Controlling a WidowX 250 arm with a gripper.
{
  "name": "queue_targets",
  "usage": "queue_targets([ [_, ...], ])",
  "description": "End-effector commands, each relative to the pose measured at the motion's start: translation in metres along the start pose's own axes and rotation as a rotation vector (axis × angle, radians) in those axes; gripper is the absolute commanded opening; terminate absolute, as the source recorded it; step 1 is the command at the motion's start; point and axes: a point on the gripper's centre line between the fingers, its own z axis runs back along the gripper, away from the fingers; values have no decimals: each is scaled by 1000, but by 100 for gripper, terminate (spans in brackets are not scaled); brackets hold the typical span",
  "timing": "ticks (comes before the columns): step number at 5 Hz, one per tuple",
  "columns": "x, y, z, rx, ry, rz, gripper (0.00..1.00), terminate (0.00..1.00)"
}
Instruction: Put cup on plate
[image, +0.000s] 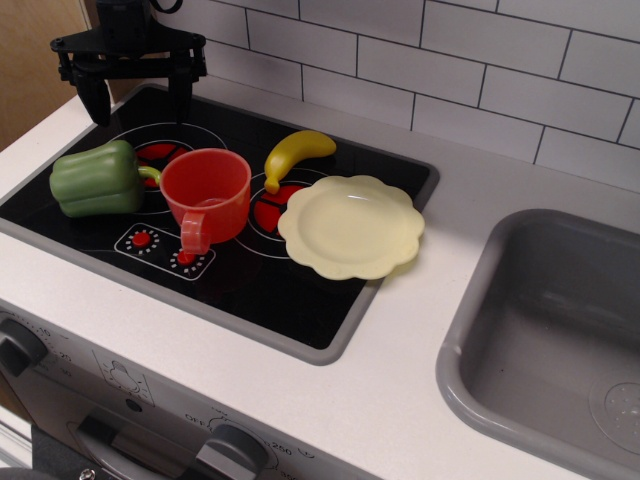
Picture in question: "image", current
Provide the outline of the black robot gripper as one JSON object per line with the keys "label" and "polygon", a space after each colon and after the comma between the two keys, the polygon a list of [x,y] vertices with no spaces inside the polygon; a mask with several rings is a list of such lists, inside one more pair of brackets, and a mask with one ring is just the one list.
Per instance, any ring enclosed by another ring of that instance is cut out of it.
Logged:
{"label": "black robot gripper", "polygon": [[76,82],[94,123],[103,127],[110,123],[110,94],[104,80],[113,79],[168,78],[175,121],[187,119],[193,83],[206,75],[206,40],[165,26],[153,14],[172,14],[181,6],[180,1],[170,8],[156,1],[98,1],[98,26],[51,41],[61,78]]}

